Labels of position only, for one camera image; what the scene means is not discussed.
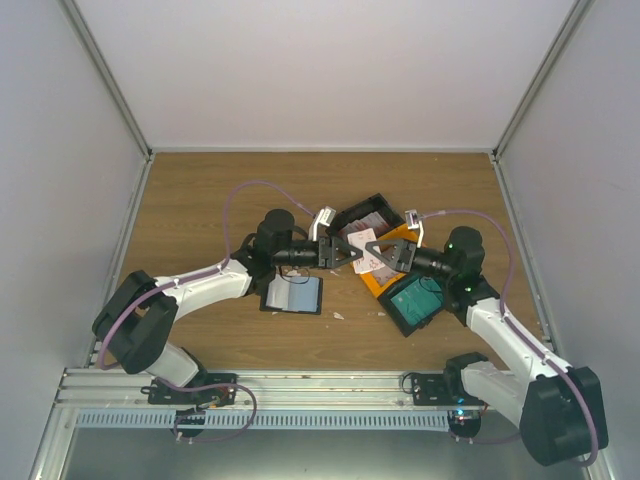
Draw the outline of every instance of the metal frame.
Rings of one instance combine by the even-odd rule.
[[[500,140],[498,141],[498,144],[493,151],[498,160],[504,153],[507,145],[509,144],[509,141],[513,137],[513,134],[516,132],[518,125],[520,125],[520,122],[529,110],[529,107],[533,103],[533,100],[540,92],[542,84],[549,77],[549,74],[560,58],[560,55],[562,55],[562,52],[564,52],[569,41],[571,40],[571,37],[578,29],[578,26],[582,22],[582,19],[584,18],[587,10],[593,4],[593,2],[594,0],[575,0],[573,2],[569,13],[567,14],[564,22],[562,23],[562,26],[560,27],[560,30],[558,31],[558,34],[551,43],[551,46],[549,47],[549,50],[542,60],[542,63],[538,67],[538,70],[533,76],[531,83],[527,87],[527,91],[522,97],[522,100],[520,100],[520,103],[516,107],[516,111],[513,113],[511,120],[509,120],[507,128],[500,136]]]
[[[104,291],[104,297],[107,299],[117,285],[154,155],[75,1],[58,0],[58,3],[96,67],[138,148],[146,158],[110,265]],[[552,336],[549,313],[507,179],[500,167],[500,157],[592,3],[593,0],[574,2],[492,154],[484,149],[464,150],[473,153],[490,153],[547,341],[550,341]],[[158,151],[174,150],[160,148]],[[189,151],[227,152],[264,151],[264,149],[220,147],[194,148]],[[459,153],[461,150],[281,147],[273,148],[271,151],[455,151]],[[85,367],[93,364],[97,348],[99,343],[94,342]],[[259,416],[253,428],[446,431],[447,412],[455,408],[455,406],[444,405],[415,407],[411,396],[402,392],[400,388],[399,380],[403,372],[236,371],[235,373],[239,374],[241,384],[254,390],[260,403]],[[172,425],[176,407],[150,406],[146,402],[146,397],[140,393],[140,388],[149,385],[150,382],[149,375],[131,376],[121,370],[109,372],[93,368],[67,370],[62,377],[30,479],[59,480],[62,477],[67,456],[73,446],[76,428],[167,428]],[[250,409],[249,397],[243,392],[237,392],[234,406],[208,412],[204,428],[237,427],[239,422],[248,418]],[[613,478],[607,466],[606,456],[605,452],[594,466],[585,470],[585,478],[590,480]]]
[[[522,228],[522,222],[520,221],[519,215],[515,208],[515,204],[513,202],[513,198],[511,196],[511,189],[509,188],[507,180],[504,176],[504,172],[500,167],[500,163],[492,154],[489,155],[489,158],[491,160],[491,164],[493,165],[496,179],[498,180],[498,185],[500,186],[500,192],[502,193],[502,199],[504,200],[504,204],[507,209],[507,215],[509,216],[509,221],[511,222],[513,234],[516,237],[516,244],[518,246],[518,250],[520,251],[520,257],[522,258],[524,272],[527,276],[533,303],[536,307],[538,319],[540,320],[540,327],[542,328],[542,332],[544,334],[542,340],[545,343],[554,346],[553,331],[549,322],[549,314],[546,307],[547,302],[545,301],[545,296],[542,292],[540,281],[538,280],[537,270],[535,269],[533,256],[531,255],[531,249],[529,248],[529,244],[526,240],[524,230]]]
[[[152,154],[150,157],[145,158],[145,161],[140,167],[138,180],[136,181],[133,193],[131,194],[131,198],[129,199],[129,205],[127,206],[125,220],[122,225],[122,229],[120,230],[120,235],[118,237],[118,243],[116,243],[115,252],[113,254],[113,257],[111,257],[111,263],[109,264],[107,277],[105,278],[105,286],[100,308],[102,308],[102,305],[107,303],[107,301],[111,298],[111,295],[113,295],[113,292],[115,292],[116,287],[118,286],[120,271],[122,270],[122,264],[124,263],[124,258],[127,254],[129,242],[131,241],[131,234],[133,233],[133,227],[135,226],[136,218],[138,218],[138,212],[140,211],[140,205],[142,204],[142,197],[144,196],[144,191],[149,179],[149,173],[151,172],[151,165],[153,165],[154,160],[155,154]],[[85,368],[93,365],[92,358],[95,356],[95,350],[96,337],[91,334],[89,338],[87,353],[85,355]]]
[[[87,22],[84,20],[84,17],[82,16],[80,9],[78,8],[78,5],[76,4],[75,0],[58,0],[58,3],[60,4],[62,11],[66,15],[67,20],[71,24],[71,27],[76,32],[80,43],[85,48],[85,51],[91,59],[91,62],[93,63],[94,67],[96,67],[98,75],[100,75],[102,82],[104,83],[107,91],[116,104],[116,107],[118,108],[118,111],[120,112],[124,123],[131,133],[131,136],[138,144],[138,148],[143,155],[149,157],[152,153],[151,147],[145,140],[144,134],[138,126],[138,122],[133,116],[133,113],[131,112],[131,109],[129,108],[129,105],[125,100],[120,87],[113,77],[113,74],[111,73],[107,62],[105,61],[104,56],[102,55],[102,52],[98,47],[98,44],[93,38],[93,35],[91,34],[91,31],[87,26]]]

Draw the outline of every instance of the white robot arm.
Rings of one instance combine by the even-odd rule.
[[[407,224],[421,228],[411,211]],[[389,247],[393,247],[391,255],[379,253]],[[444,382],[460,410],[464,412],[469,396],[491,405],[519,428],[527,450],[543,465],[593,451],[594,430],[598,448],[607,446],[598,377],[588,367],[576,369],[558,357],[501,305],[500,295],[481,274],[485,252],[480,232],[455,228],[443,251],[404,239],[370,242],[366,250],[393,270],[436,280],[445,309],[485,340],[509,367],[510,372],[501,372],[475,352],[447,361]]]

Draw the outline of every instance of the card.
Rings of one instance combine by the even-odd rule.
[[[369,242],[375,242],[377,240],[376,234],[373,233],[373,228],[367,228],[361,232],[350,233],[347,235],[347,241],[350,245],[362,250],[362,258],[353,262],[353,269],[357,274],[369,273],[373,270],[378,270],[384,267],[384,263],[378,260],[365,250],[365,246]]]

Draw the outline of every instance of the cable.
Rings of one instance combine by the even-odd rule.
[[[201,280],[203,278],[212,277],[213,275],[217,275],[218,273],[222,272],[225,269],[225,267],[229,264],[229,261],[231,260],[231,240],[229,238],[229,208],[231,206],[231,200],[233,200],[233,197],[240,190],[242,190],[245,187],[249,187],[251,185],[266,185],[268,187],[274,188],[275,190],[278,190],[280,193],[282,193],[285,197],[287,197],[292,203],[294,203],[302,211],[311,215],[312,217],[314,216],[311,210],[309,210],[307,207],[305,207],[300,202],[298,202],[295,198],[289,195],[282,188],[280,188],[279,186],[271,182],[266,182],[264,180],[250,180],[248,182],[241,183],[240,185],[235,187],[233,190],[231,190],[231,192],[229,193],[229,196],[224,202],[224,207],[222,209],[222,236],[224,238],[224,246],[226,249],[226,254],[224,259],[222,260],[222,262],[220,262],[219,264],[213,265],[208,270],[202,270],[197,273],[194,273],[193,275],[183,277],[182,279],[180,279],[180,283],[193,282],[195,280]],[[105,335],[104,340],[102,341],[102,345],[100,346],[100,352],[98,353],[98,362],[97,362],[98,368],[102,370],[110,370],[118,366],[118,362],[105,365],[104,357],[107,353],[107,348],[109,347],[109,343],[111,343],[111,340],[113,340],[113,337],[118,331],[118,329],[120,328],[120,325],[124,323],[124,321],[129,317],[129,315],[131,315],[131,313],[148,298],[151,298],[157,293],[163,292],[164,290],[167,290],[171,287],[177,287],[177,286],[178,286],[178,283],[176,279],[176,281],[172,280],[171,282],[165,283],[164,285],[159,285],[157,287],[154,287],[153,289],[149,290],[148,292],[142,294],[140,297],[135,299],[133,302],[131,302],[131,304],[127,308],[124,309],[124,311],[113,323],[113,325]]]
[[[258,413],[258,399],[256,398],[255,394],[251,391],[251,389],[245,387],[244,385],[240,385],[237,383],[212,383],[210,385],[203,385],[202,387],[178,387],[177,385],[174,385],[173,383],[168,382],[163,378],[157,377],[157,380],[159,382],[164,383],[167,387],[177,392],[195,393],[195,392],[202,392],[204,390],[210,390],[212,388],[236,388],[238,390],[242,390],[243,392],[246,392],[251,397],[251,401],[253,402],[253,409],[251,410],[251,415],[249,416],[249,420],[247,420],[247,422],[242,427],[240,427],[235,432],[229,435],[225,435],[223,437],[201,438],[201,439],[189,438],[189,444],[217,443],[217,442],[224,442],[225,440],[231,440],[232,438],[236,438],[237,436],[242,435],[244,432],[246,432],[249,429],[251,424],[253,424],[253,421],[255,420],[256,415]],[[206,411],[196,412],[196,414],[202,414],[202,413],[206,413]],[[178,426],[180,425],[180,422],[184,420],[186,417],[189,417],[191,415],[193,414],[189,413],[185,415],[176,415],[176,420],[173,424],[173,434],[176,436],[176,440],[178,441],[181,440],[181,434],[178,431]]]
[[[502,286],[502,291],[500,292],[500,315],[504,319],[507,326],[511,329],[513,333],[515,333],[520,340],[522,340],[533,352],[541,359],[545,360],[545,354],[542,350],[540,350],[527,336],[522,333],[522,331],[511,321],[509,316],[506,313],[506,300],[507,294],[509,293],[509,288],[511,287],[511,282],[513,281],[513,275],[515,273],[515,261],[514,261],[514,253],[513,248],[511,247],[511,242],[509,241],[509,237],[507,232],[504,231],[502,226],[493,219],[493,217],[487,215],[483,212],[478,212],[476,210],[468,210],[468,209],[452,209],[452,210],[439,210],[437,212],[426,213],[420,215],[420,220],[426,220],[427,218],[440,217],[443,215],[452,215],[452,214],[464,214],[464,215],[475,215],[477,217],[482,217],[491,223],[500,233],[502,239],[504,240],[504,244],[507,247],[507,253],[509,256],[509,270],[507,273],[507,278]],[[589,411],[589,407],[587,402],[585,402],[582,394],[578,390],[576,384],[569,378],[569,376],[564,372],[553,360],[546,359],[546,363],[553,369],[554,372],[564,380],[567,384],[571,393],[576,397],[578,401],[578,405],[580,405],[580,409],[582,410],[582,414],[584,415],[584,419],[587,423],[587,427],[589,429],[589,435],[591,436],[591,451],[589,452],[589,457],[586,460],[574,460],[579,466],[589,467],[594,464],[596,458],[598,458],[598,434],[596,431],[596,426],[593,421],[593,417],[591,416],[591,412]]]

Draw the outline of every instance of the white connector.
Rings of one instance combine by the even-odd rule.
[[[320,211],[313,217],[313,222],[309,227],[309,239],[317,242],[318,241],[318,227],[320,225],[324,227],[328,227],[333,222],[334,217],[336,216],[336,211],[331,207],[324,207],[320,209]]]
[[[420,230],[418,235],[418,247],[422,246],[422,239],[424,238],[424,227],[422,226],[422,220],[418,215],[417,210],[406,210],[404,212],[404,219],[407,222],[409,230]]]

